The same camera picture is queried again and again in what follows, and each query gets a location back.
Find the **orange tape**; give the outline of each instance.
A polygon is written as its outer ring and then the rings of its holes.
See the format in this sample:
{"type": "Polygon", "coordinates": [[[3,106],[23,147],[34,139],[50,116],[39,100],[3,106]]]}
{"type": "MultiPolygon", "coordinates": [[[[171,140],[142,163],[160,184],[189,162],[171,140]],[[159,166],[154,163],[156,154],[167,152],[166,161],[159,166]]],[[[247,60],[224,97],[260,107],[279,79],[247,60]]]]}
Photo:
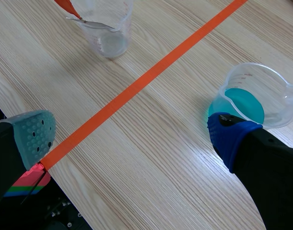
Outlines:
{"type": "Polygon", "coordinates": [[[128,86],[122,93],[116,96],[112,101],[105,105],[98,113],[91,117],[85,124],[79,127],[74,133],[61,142],[49,154],[47,154],[41,163],[49,170],[68,152],[76,147],[83,139],[91,134],[96,128],[103,124],[109,117],[117,112],[123,105],[131,100],[137,93],[146,87],[159,74],[166,70],[171,64],[185,54],[190,48],[201,41],[215,27],[222,23],[227,17],[235,12],[247,0],[234,0],[214,18],[198,29],[194,34],[183,41],[178,47],[167,54],[162,60],[156,63],[140,78],[128,86]]]}

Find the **clear plastic cup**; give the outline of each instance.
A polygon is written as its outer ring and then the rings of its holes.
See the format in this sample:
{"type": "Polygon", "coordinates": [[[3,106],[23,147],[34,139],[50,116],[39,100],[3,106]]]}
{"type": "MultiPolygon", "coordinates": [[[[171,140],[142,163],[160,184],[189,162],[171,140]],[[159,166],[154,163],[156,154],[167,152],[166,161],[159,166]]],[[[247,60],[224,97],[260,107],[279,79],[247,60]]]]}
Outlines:
{"type": "Polygon", "coordinates": [[[93,29],[78,23],[86,39],[98,54],[114,58],[123,54],[132,39],[131,15],[134,0],[71,0],[80,16],[90,22],[103,23],[117,32],[93,29]]]}
{"type": "Polygon", "coordinates": [[[209,115],[215,112],[228,112],[265,128],[286,126],[293,121],[293,85],[262,64],[237,65],[209,107],[209,115]]]}

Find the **spoon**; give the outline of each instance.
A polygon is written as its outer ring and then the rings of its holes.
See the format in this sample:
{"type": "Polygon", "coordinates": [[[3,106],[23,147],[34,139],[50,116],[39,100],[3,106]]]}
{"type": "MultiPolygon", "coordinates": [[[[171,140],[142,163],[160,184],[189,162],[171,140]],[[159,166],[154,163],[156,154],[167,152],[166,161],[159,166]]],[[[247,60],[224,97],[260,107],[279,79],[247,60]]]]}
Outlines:
{"type": "Polygon", "coordinates": [[[103,23],[89,22],[89,21],[85,21],[83,19],[75,19],[75,18],[68,18],[68,17],[66,19],[76,21],[76,22],[81,23],[84,26],[91,28],[91,29],[99,29],[99,30],[106,29],[110,32],[117,32],[118,31],[117,29],[115,29],[111,26],[108,26],[106,24],[103,24],[103,23]]]}
{"type": "Polygon", "coordinates": [[[75,18],[66,18],[69,20],[73,20],[79,23],[84,24],[84,26],[92,28],[92,29],[106,29],[110,32],[117,32],[118,30],[116,30],[115,28],[105,25],[103,23],[96,23],[96,22],[88,22],[83,20],[83,18],[76,12],[76,10],[74,9],[72,3],[70,0],[55,0],[55,2],[65,11],[67,11],[70,14],[73,14],[74,16],[76,16],[78,19],[75,18]]]}
{"type": "Polygon", "coordinates": [[[55,0],[55,2],[68,13],[73,14],[77,18],[82,19],[82,17],[76,12],[70,0],[55,0]]]}

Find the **wood grain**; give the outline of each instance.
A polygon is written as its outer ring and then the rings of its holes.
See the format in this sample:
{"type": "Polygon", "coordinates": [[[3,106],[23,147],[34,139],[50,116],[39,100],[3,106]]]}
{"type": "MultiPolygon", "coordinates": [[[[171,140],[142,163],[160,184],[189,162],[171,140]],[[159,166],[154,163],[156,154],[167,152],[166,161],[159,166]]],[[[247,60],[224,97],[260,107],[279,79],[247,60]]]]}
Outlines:
{"type": "MultiPolygon", "coordinates": [[[[60,143],[231,1],[136,1],[133,42],[115,60],[52,0],[0,1],[0,107],[51,110],[60,143]]],[[[227,72],[248,61],[293,83],[290,1],[248,1],[50,170],[93,229],[264,229],[205,123],[227,72]]],[[[293,147],[293,123],[271,132],[293,147]]]]}

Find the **empty measuring cup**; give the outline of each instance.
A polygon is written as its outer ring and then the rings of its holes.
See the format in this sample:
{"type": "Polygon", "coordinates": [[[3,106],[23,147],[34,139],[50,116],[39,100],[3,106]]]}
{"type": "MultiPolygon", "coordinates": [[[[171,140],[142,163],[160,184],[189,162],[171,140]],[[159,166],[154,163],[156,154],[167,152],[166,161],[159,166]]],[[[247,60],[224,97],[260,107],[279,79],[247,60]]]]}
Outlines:
{"type": "Polygon", "coordinates": [[[265,128],[286,126],[293,120],[293,85],[262,64],[237,65],[209,107],[209,115],[215,112],[228,112],[265,128]]]}
{"type": "Polygon", "coordinates": [[[102,23],[115,29],[95,29],[78,23],[95,52],[107,58],[114,58],[127,50],[132,38],[133,0],[71,0],[71,2],[84,20],[102,23]]]}

